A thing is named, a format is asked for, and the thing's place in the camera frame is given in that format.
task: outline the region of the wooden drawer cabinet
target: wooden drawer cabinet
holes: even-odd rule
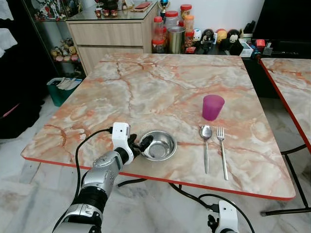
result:
[[[97,19],[94,7],[67,20],[83,69],[89,74],[107,53],[151,53],[156,1],[143,13],[118,11],[116,18]]]

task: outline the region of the red table edge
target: red table edge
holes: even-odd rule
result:
[[[46,164],[61,165],[61,166],[76,167],[75,164],[65,164],[65,163],[60,163],[60,162],[54,162],[54,161],[48,161],[48,160],[42,160],[42,159],[36,159],[36,158],[29,158],[29,157],[24,157],[23,155],[22,155],[22,157],[26,160],[29,160],[29,161],[35,161],[35,162],[46,163]],[[87,169],[87,170],[91,169],[91,167],[87,167],[87,166],[79,166],[79,167],[82,169]],[[186,182],[181,182],[181,181],[171,181],[171,180],[167,180],[167,179],[163,179],[163,178],[141,176],[141,175],[130,174],[130,173],[126,173],[126,172],[120,172],[119,174],[124,175],[124,176],[131,176],[131,177],[143,178],[143,179],[154,180],[154,181],[162,181],[162,182],[166,182],[166,183],[175,183],[175,184],[181,184],[181,185],[191,186],[191,187],[195,187],[195,188],[210,189],[210,190],[215,190],[215,191],[220,191],[220,192],[234,193],[234,194],[239,194],[239,195],[244,195],[244,196],[251,196],[251,197],[264,198],[264,199],[270,199],[270,200],[288,201],[288,200],[292,200],[293,198],[296,197],[296,192],[295,192],[295,195],[293,197],[281,198],[281,197],[260,195],[260,194],[256,194],[256,193],[246,193],[246,192],[242,192],[242,191],[235,191],[235,190],[229,190],[229,189],[224,189],[224,188],[204,186],[204,185],[193,184],[193,183],[186,183]]]
[[[305,135],[305,133],[303,132],[302,128],[300,127],[297,119],[295,118],[293,112],[291,111],[289,105],[287,104],[286,100],[284,99],[282,93],[280,92],[279,88],[277,87],[275,81],[273,80],[273,78],[271,77],[269,71],[267,70],[267,68],[265,67],[264,63],[262,62],[262,60],[259,60],[259,63],[261,65],[261,67],[263,68],[263,70],[265,71],[265,73],[267,74],[268,78],[270,79],[270,82],[272,83],[274,89],[276,90],[278,96],[280,97],[281,101],[283,102],[286,110],[288,111],[288,113],[290,114],[296,128],[298,129],[298,132],[300,133],[300,136],[302,137],[303,141],[305,142],[305,144],[307,145],[307,148],[309,150],[309,152],[311,153],[311,144],[307,138],[307,136]]]

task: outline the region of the stainless steel cup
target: stainless steel cup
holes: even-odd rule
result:
[[[179,54],[184,50],[185,29],[172,27],[168,29],[169,53]]]

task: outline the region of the marble table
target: marble table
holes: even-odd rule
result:
[[[202,101],[219,94],[225,105],[215,121],[202,118]],[[138,139],[164,130],[178,142],[162,162],[138,156],[120,174],[267,199],[290,200],[295,190],[273,133],[238,56],[106,55],[23,150],[27,160],[75,166],[74,152],[86,136],[116,121],[131,125]],[[209,174],[199,128],[209,124]],[[216,127],[225,128],[229,181],[224,179]],[[98,134],[79,152],[82,168],[112,149]]]
[[[261,63],[311,152],[311,60],[263,58]]]

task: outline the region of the drawer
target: drawer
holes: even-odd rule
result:
[[[70,24],[77,45],[142,46],[140,23]]]
[[[143,53],[142,48],[105,48],[105,47],[78,47],[85,71],[89,74],[94,66],[105,56],[107,53],[114,52],[129,52],[129,53]]]

